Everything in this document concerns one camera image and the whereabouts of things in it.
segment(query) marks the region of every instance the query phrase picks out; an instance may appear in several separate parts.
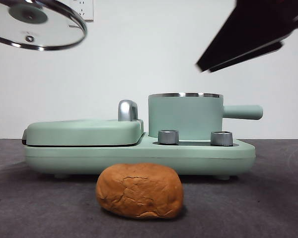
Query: pot handle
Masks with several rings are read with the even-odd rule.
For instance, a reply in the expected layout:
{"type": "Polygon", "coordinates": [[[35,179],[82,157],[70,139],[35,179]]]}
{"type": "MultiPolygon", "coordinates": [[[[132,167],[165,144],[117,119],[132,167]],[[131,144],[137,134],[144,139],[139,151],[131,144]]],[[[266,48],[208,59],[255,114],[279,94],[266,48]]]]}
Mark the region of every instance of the pot handle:
{"type": "Polygon", "coordinates": [[[263,116],[260,105],[224,106],[223,118],[259,120],[263,116]]]}

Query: white wall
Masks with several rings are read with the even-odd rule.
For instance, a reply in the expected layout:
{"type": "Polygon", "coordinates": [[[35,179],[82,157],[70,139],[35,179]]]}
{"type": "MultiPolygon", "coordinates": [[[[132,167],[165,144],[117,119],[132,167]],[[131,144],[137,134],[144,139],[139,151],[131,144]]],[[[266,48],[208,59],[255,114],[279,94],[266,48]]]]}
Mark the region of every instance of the white wall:
{"type": "Polygon", "coordinates": [[[212,92],[226,105],[260,104],[259,121],[224,119],[236,138],[298,138],[298,30],[278,52],[215,73],[195,62],[234,0],[96,0],[78,47],[35,52],[0,44],[0,138],[33,122],[117,118],[138,103],[148,129],[149,94],[212,92]]]}

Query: pot rim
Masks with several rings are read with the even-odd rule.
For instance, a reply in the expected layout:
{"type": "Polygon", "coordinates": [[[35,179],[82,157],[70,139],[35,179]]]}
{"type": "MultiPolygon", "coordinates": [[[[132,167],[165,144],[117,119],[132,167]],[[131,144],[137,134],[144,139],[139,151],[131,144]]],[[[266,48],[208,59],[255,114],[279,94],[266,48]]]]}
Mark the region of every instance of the pot rim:
{"type": "Polygon", "coordinates": [[[204,98],[222,98],[222,94],[216,93],[158,93],[151,94],[149,98],[152,97],[204,97],[204,98]]]}

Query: sandwich maker lid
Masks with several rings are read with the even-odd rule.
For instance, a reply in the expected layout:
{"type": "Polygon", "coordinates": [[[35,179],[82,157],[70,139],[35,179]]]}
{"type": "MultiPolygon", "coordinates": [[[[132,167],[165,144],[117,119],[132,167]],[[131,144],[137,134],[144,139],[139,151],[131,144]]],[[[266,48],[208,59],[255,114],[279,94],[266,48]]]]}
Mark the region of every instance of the sandwich maker lid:
{"type": "Polygon", "coordinates": [[[119,146],[136,144],[144,132],[142,120],[72,120],[37,122],[25,130],[29,146],[119,146]]]}

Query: appliance base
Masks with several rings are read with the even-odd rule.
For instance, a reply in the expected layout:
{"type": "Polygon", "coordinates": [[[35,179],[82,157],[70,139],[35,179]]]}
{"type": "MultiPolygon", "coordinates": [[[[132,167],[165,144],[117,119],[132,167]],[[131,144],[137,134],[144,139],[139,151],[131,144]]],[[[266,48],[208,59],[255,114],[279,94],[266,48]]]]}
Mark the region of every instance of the appliance base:
{"type": "Polygon", "coordinates": [[[255,147],[234,140],[234,146],[213,146],[210,140],[181,141],[180,145],[160,145],[157,138],[144,133],[131,146],[35,147],[25,145],[27,164],[34,170],[66,175],[100,174],[118,163],[157,163],[179,175],[211,175],[229,179],[250,170],[255,161],[255,147]]]}

